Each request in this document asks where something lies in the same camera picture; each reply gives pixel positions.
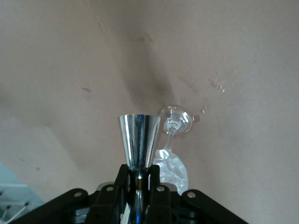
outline stain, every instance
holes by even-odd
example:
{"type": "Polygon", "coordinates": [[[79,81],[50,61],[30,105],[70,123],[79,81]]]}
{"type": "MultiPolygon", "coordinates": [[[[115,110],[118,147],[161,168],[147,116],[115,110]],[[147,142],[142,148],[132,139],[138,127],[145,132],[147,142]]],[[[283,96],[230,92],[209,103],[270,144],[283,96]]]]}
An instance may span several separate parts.
{"type": "Polygon", "coordinates": [[[199,114],[193,115],[192,119],[193,119],[193,123],[198,123],[200,122],[200,115],[199,114]]]}
{"type": "Polygon", "coordinates": [[[137,38],[137,41],[144,42],[144,41],[145,41],[145,37],[144,37],[144,36],[138,37],[138,38],[137,38]]]}
{"type": "Polygon", "coordinates": [[[144,33],[144,34],[145,34],[145,37],[140,36],[137,38],[137,41],[145,42],[146,40],[148,40],[149,42],[154,42],[153,38],[151,38],[151,36],[148,33],[144,33]]]}
{"type": "Polygon", "coordinates": [[[108,27],[105,23],[104,14],[101,13],[103,9],[101,8],[100,4],[96,1],[88,1],[88,0],[81,0],[86,7],[86,9],[90,12],[91,16],[93,17],[93,20],[97,23],[100,34],[103,40],[105,41],[105,44],[109,47],[110,46],[110,40],[108,36],[108,27]]]}
{"type": "Polygon", "coordinates": [[[88,100],[92,99],[92,91],[90,89],[82,87],[82,91],[83,91],[82,95],[84,99],[88,99],[88,100]]]}
{"type": "Polygon", "coordinates": [[[224,92],[225,89],[223,88],[223,85],[219,84],[217,81],[208,78],[210,84],[217,90],[220,90],[221,92],[224,92]]]}
{"type": "Polygon", "coordinates": [[[151,38],[151,36],[145,32],[146,37],[148,38],[149,42],[154,42],[153,38],[151,38]]]}
{"type": "Polygon", "coordinates": [[[185,77],[181,77],[181,76],[177,76],[177,78],[179,80],[181,80],[183,83],[185,83],[195,94],[198,94],[199,89],[198,87],[194,84],[194,82],[192,82],[191,80],[189,80],[188,78],[185,77]]]}

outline water droplet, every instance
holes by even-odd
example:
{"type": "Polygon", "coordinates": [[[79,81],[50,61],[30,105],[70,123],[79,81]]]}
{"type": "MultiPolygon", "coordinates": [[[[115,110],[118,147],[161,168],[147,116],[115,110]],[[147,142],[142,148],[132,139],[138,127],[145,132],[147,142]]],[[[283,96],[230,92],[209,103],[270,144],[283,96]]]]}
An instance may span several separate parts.
{"type": "Polygon", "coordinates": [[[204,106],[201,110],[202,113],[205,113],[206,112],[206,106],[204,106]]]}
{"type": "Polygon", "coordinates": [[[208,79],[211,83],[211,85],[216,88],[217,90],[220,90],[221,92],[224,92],[225,89],[223,89],[223,85],[219,84],[218,81],[214,80],[214,79],[208,79]]]}

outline screw hole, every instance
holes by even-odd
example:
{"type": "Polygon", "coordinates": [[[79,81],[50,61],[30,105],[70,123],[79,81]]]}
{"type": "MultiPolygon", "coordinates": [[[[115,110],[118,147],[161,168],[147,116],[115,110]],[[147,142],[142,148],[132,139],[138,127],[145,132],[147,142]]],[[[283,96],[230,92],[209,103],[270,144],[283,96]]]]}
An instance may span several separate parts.
{"type": "Polygon", "coordinates": [[[74,194],[74,197],[80,197],[81,195],[82,195],[81,192],[77,192],[77,193],[74,194]]]}
{"type": "Polygon", "coordinates": [[[160,192],[161,192],[161,191],[164,191],[164,190],[165,190],[165,188],[164,188],[163,186],[158,186],[158,187],[157,187],[157,191],[160,191],[160,192]]]}
{"type": "Polygon", "coordinates": [[[107,187],[106,191],[113,191],[114,187],[107,187]]]}
{"type": "Polygon", "coordinates": [[[196,194],[195,194],[194,192],[190,191],[190,192],[188,192],[187,196],[188,196],[189,198],[195,198],[195,197],[196,197],[196,194]]]}

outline black mount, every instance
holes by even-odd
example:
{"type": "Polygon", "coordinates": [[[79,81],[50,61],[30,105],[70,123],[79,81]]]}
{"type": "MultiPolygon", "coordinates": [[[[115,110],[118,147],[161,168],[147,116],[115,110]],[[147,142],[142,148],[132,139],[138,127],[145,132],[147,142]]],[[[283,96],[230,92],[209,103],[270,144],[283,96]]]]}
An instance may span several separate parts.
{"type": "MultiPolygon", "coordinates": [[[[198,190],[180,196],[160,183],[160,168],[150,170],[146,224],[247,224],[198,190]]],[[[72,189],[11,224],[119,224],[130,189],[127,165],[121,165],[114,184],[93,194],[72,189]]]]}

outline glass base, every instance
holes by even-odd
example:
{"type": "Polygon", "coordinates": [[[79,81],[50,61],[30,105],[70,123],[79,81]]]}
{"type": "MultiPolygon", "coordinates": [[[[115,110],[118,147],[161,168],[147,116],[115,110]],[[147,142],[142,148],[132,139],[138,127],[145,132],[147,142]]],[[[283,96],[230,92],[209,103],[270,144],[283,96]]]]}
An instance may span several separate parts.
{"type": "Polygon", "coordinates": [[[170,130],[174,135],[182,135],[191,130],[194,118],[187,109],[181,106],[171,105],[163,108],[159,117],[164,119],[163,131],[168,134],[170,130]]]}

